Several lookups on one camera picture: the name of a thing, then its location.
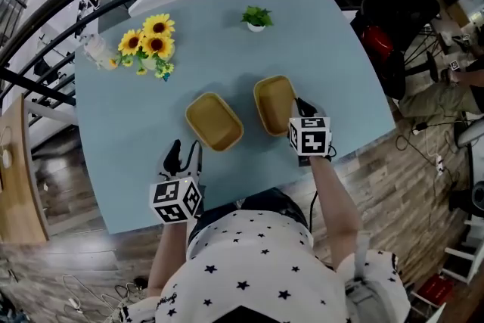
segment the wooden bowl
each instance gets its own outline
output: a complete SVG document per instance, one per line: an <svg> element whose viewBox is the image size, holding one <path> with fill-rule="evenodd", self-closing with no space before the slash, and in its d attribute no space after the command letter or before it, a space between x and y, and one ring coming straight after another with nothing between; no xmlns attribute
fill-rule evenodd
<svg viewBox="0 0 484 323"><path fill-rule="evenodd" d="M257 110L265 130L272 136L285 136L296 93L285 76L263 79L254 86Z"/></svg>
<svg viewBox="0 0 484 323"><path fill-rule="evenodd" d="M226 151L244 134L244 126L234 111L215 93L205 93L186 112L188 124L208 147Z"/></svg>

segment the floor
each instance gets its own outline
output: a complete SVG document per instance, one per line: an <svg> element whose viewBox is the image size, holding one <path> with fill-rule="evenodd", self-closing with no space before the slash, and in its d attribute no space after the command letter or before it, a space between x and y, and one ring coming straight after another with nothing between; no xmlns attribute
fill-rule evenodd
<svg viewBox="0 0 484 323"><path fill-rule="evenodd" d="M423 83L429 82L428 76L414 78ZM456 244L464 232L463 222L467 215L460 210L450 213L447 197L452 181L458 183L458 188L469 185L467 152L446 144L444 132L449 131L451 135L450 126L429 128L429 151L436 147L449 170L449 173L437 178L436 168L413 148L408 146L403 151L396 148L396 142L399 148L405 148L406 141L400 134L408 137L410 125L401 118L394 103L389 103L397 129L339 159L335 168L357 203L365 228L371 232L372 247L394 252L400 258L402 280L421 284L442 267L444 248ZM412 135L410 142L427 154L424 133ZM66 219L97 206L77 129L64 132L36 150L34 160L49 222ZM308 217L315 193L312 177L305 176L282 190L301 206ZM318 207L315 207L313 229L315 252L322 261L328 261L325 227ZM64 287L63 275L75 275L98 297L105 293L119 299L114 290L116 285L148 275L160 233L161 228L154 227L109 235L102 219L95 219L81 228L52 238L42 246L0 245L0 259L9 260L9 266L19 281L2 280L0 276L0 289L24 308L34 322L85 321L83 316L67 306L71 295ZM104 304L72 278L66 281L81 299L83 309L89 311L86 315L90 321L101 322L110 314ZM478 290L472 295L482 294L484 275L476 276L474 283ZM477 305L479 297L474 298ZM114 299L108 301L116 305ZM444 321L465 322L465 314L459 313L460 305L456 302L453 307L449 306L448 317Z"/></svg>

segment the black star print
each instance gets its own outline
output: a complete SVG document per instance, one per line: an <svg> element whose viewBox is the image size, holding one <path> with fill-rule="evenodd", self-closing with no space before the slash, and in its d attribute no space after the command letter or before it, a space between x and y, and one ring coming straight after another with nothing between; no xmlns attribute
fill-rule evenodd
<svg viewBox="0 0 484 323"><path fill-rule="evenodd" d="M240 288L241 290L245 290L247 287L250 287L250 285L248 285L248 283L246 281L244 281L242 283L240 281L238 281L237 288Z"/></svg>
<svg viewBox="0 0 484 323"><path fill-rule="evenodd" d="M280 290L279 291L279 296L282 297L284 300L286 300L290 296L290 293L287 292L286 290Z"/></svg>
<svg viewBox="0 0 484 323"><path fill-rule="evenodd" d="M216 270L217 268L215 266L206 266L205 268L205 272L210 272L210 273L213 273Z"/></svg>

